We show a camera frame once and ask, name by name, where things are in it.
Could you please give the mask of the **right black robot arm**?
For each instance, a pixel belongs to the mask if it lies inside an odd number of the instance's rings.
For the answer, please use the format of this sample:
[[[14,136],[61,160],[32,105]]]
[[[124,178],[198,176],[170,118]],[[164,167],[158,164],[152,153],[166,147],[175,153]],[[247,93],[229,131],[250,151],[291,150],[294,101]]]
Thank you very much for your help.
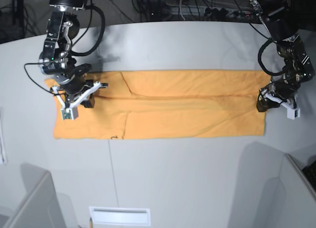
[[[77,65],[76,57],[86,57],[92,54],[100,45],[105,31],[106,21],[103,11],[93,4],[92,0],[50,0],[50,6],[55,8],[47,24],[47,35],[39,56],[38,65],[41,72],[52,76],[57,82],[55,88],[47,93],[59,97],[67,109],[76,105],[85,108],[94,107],[93,93],[99,88],[106,88],[107,83],[86,79],[92,69],[91,64]],[[80,24],[76,15],[78,10],[97,12],[101,18],[101,30],[96,43],[86,52],[75,52],[76,36]]]

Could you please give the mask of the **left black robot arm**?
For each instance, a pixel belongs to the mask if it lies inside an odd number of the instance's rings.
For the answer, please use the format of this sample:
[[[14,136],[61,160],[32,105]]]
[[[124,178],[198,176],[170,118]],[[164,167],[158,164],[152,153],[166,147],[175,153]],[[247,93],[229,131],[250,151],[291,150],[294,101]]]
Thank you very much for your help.
[[[298,33],[298,24],[286,0],[249,0],[256,16],[269,33],[266,42],[258,51],[258,64],[271,77],[260,89],[256,108],[263,113],[269,109],[285,107],[298,117],[296,95],[301,84],[316,75],[303,41]],[[264,50],[274,43],[284,67],[279,72],[268,70],[262,61]]]

